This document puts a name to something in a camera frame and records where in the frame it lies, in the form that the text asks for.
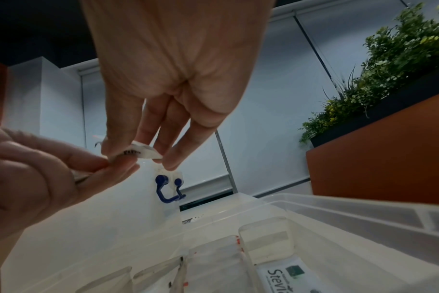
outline hand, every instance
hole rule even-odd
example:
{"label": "hand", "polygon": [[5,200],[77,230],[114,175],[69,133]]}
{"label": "hand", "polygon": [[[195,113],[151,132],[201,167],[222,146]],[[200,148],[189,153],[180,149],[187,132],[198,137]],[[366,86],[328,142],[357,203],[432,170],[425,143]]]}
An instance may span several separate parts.
{"label": "hand", "polygon": [[177,168],[237,106],[273,3],[82,0],[107,92],[102,153],[149,144],[160,130],[154,148]]}
{"label": "hand", "polygon": [[[82,202],[138,170],[66,143],[0,128],[0,240]],[[94,174],[76,185],[70,169]]]}

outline plastic storage box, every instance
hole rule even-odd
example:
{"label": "plastic storage box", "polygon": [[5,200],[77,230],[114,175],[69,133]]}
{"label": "plastic storage box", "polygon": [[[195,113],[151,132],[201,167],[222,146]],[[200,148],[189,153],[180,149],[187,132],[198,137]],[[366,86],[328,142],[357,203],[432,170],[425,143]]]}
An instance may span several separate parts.
{"label": "plastic storage box", "polygon": [[[439,275],[439,207],[277,194],[193,223],[134,237],[7,292],[78,292],[116,272],[124,272],[124,276],[117,275],[137,283],[138,276],[134,276],[144,269],[192,255],[193,248],[202,251],[202,245],[239,234],[251,265],[298,257],[330,292],[397,292]],[[234,247],[221,250],[224,254],[233,252]],[[206,271],[201,265],[198,274]],[[243,272],[237,263],[230,265],[234,272]],[[267,292],[256,276],[251,280],[257,292]],[[165,284],[160,286],[149,289],[171,292]]]}

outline potted plant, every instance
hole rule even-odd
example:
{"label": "potted plant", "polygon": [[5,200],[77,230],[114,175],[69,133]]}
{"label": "potted plant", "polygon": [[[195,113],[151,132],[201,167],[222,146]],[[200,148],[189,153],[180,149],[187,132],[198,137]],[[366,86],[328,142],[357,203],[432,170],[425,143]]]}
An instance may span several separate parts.
{"label": "potted plant", "polygon": [[352,71],[335,84],[339,95],[303,123],[301,142],[317,147],[439,94],[439,23],[425,20],[422,7],[406,8],[398,25],[366,39],[361,76]]}

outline white label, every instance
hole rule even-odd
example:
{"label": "white label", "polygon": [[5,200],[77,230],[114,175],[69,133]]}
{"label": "white label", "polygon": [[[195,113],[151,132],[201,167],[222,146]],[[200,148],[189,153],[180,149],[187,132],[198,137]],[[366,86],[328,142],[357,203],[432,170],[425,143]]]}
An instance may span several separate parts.
{"label": "white label", "polygon": [[332,293],[296,255],[258,265],[257,272],[267,293]]}

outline ceiling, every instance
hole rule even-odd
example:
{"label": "ceiling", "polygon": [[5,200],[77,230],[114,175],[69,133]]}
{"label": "ceiling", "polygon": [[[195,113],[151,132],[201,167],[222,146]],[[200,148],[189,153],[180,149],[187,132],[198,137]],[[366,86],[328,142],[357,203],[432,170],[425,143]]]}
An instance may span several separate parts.
{"label": "ceiling", "polygon": [[[276,7],[300,0],[277,0]],[[0,62],[43,56],[58,67],[96,58],[79,0],[0,0]]]}

